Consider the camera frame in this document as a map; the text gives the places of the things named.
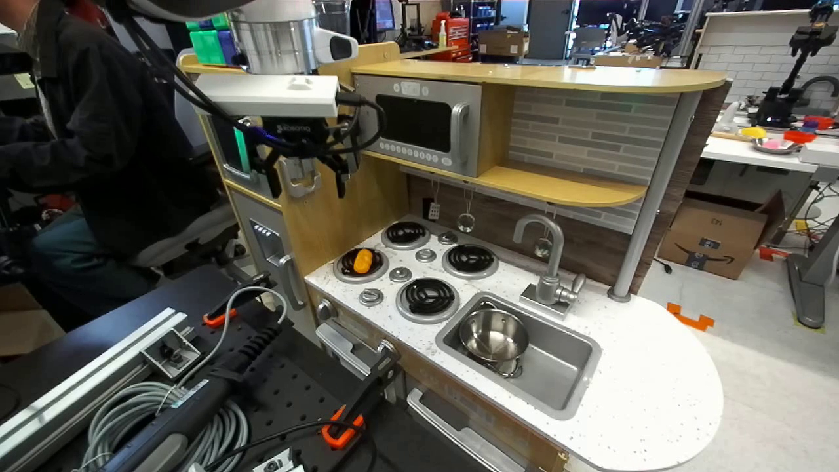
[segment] microwave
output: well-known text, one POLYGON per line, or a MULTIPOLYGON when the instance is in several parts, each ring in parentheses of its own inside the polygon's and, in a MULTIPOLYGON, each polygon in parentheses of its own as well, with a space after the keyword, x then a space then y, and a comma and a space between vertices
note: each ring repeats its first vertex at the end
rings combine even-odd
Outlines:
MULTIPOLYGON (((355 76, 353 86, 386 110, 386 128, 367 146, 370 152, 458 177, 485 171, 480 166, 480 83, 355 76)), ((358 124, 363 139, 376 128, 370 107, 361 110, 358 124)))

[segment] stainless steel sink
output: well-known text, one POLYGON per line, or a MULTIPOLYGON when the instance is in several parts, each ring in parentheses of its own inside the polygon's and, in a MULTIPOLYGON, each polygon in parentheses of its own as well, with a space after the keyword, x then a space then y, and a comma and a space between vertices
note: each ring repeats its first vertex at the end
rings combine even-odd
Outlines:
POLYGON ((599 356, 599 346, 593 339, 493 293, 475 293, 466 306, 438 334, 438 346, 452 355, 470 371, 496 380, 501 389, 515 396, 523 396, 544 415, 559 419, 573 417, 599 356), (493 365, 470 356, 470 352, 460 346, 458 326, 485 304, 515 314, 530 335, 530 346, 518 356, 518 371, 510 378, 501 375, 493 365))

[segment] floor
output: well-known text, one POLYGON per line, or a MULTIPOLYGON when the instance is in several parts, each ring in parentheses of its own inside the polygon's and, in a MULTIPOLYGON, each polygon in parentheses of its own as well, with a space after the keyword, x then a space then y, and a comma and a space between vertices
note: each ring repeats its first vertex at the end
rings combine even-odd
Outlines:
POLYGON ((670 267, 649 267, 640 293, 715 319, 698 335, 725 390, 717 435, 679 472, 837 472, 839 284, 823 330, 806 330, 791 318, 783 263, 753 260, 738 280, 670 267))

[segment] black burner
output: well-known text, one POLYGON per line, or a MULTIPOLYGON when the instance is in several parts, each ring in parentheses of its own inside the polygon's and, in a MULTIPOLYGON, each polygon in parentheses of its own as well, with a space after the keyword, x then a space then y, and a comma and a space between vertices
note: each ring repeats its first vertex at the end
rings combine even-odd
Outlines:
POLYGON ((408 246, 408 243, 417 243, 421 238, 428 238, 428 232, 417 221, 397 221, 397 224, 386 228, 386 243, 394 243, 394 246, 408 246))
POLYGON ((337 260, 337 276, 355 278, 355 280, 374 278, 374 276, 380 276, 382 267, 386 267, 386 255, 371 250, 371 246, 352 250, 337 260), (370 267, 363 267, 363 263, 358 263, 361 274, 355 267, 358 251, 370 251, 371 255, 370 267))
POLYGON ((458 243, 446 251, 446 260, 456 274, 485 274, 493 267, 496 255, 483 246, 458 243))
POLYGON ((417 278, 403 289, 411 314, 433 318, 452 304, 452 289, 438 278, 417 278))

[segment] sink faucet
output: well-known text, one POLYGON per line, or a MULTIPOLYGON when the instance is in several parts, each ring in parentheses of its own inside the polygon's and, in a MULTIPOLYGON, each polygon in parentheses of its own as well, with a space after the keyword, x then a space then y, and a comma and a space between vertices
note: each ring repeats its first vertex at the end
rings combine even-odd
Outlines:
POLYGON ((561 280, 561 271, 559 271, 559 263, 561 263, 561 251, 565 246, 565 237, 563 232, 559 228, 556 221, 539 215, 539 213, 530 213, 523 219, 515 221, 515 232, 513 232, 513 243, 522 243, 523 241, 523 232, 530 224, 539 224, 544 225, 544 232, 551 233, 551 257, 547 257, 547 271, 544 276, 539 276, 539 284, 530 284, 522 293, 522 299, 530 299, 530 302, 536 302, 536 304, 544 304, 551 309, 561 309, 565 304, 572 304, 585 284, 585 276, 576 276, 572 284, 563 284, 561 280))
POLYGON ((544 232, 551 233, 547 276, 559 278, 559 263, 561 263, 561 251, 565 246, 565 237, 561 233, 556 221, 536 215, 536 213, 530 213, 530 215, 518 219, 515 232, 513 232, 513 243, 523 241, 523 232, 530 224, 543 224, 544 232))

